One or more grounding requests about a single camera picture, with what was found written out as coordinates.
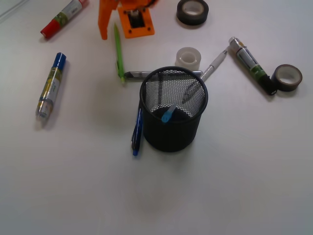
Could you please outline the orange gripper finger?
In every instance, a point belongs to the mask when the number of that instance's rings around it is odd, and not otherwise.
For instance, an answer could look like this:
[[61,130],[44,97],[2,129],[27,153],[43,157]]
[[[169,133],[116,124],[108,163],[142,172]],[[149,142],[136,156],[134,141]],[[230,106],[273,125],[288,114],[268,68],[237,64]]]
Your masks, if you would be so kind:
[[117,8],[116,0],[99,1],[98,27],[100,30],[101,38],[103,40],[106,40],[108,38],[107,27],[110,21],[111,13],[116,8]]

